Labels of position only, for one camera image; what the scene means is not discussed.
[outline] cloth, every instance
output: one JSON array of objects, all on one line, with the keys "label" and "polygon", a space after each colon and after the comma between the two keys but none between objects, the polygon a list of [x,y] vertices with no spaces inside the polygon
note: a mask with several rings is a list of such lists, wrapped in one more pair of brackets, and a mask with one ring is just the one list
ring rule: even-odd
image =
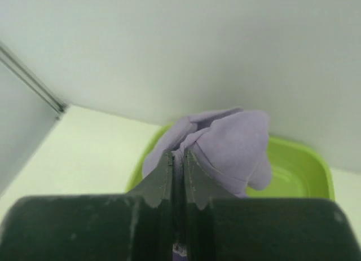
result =
[{"label": "cloth", "polygon": [[[174,193],[181,192],[177,187],[182,184],[183,156],[188,148],[201,167],[235,196],[246,197],[247,185],[256,190],[264,189],[272,179],[266,155],[268,121],[265,112],[241,108],[183,117],[164,133],[146,157],[143,177],[154,170],[163,151],[169,149],[174,157]],[[175,245],[173,249],[179,248],[182,246]]]}]

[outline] folded fabric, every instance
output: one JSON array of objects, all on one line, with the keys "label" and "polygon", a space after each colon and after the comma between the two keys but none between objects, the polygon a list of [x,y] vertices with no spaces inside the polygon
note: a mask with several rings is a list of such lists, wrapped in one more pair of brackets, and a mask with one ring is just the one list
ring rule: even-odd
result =
[{"label": "folded fabric", "polygon": [[146,157],[143,177],[154,170],[164,150],[171,150],[174,157],[174,193],[181,192],[184,150],[188,148],[200,166],[235,196],[246,197],[247,185],[257,190],[264,189],[272,179],[266,156],[268,121],[265,112],[243,111],[240,108],[183,117],[164,133]]}]

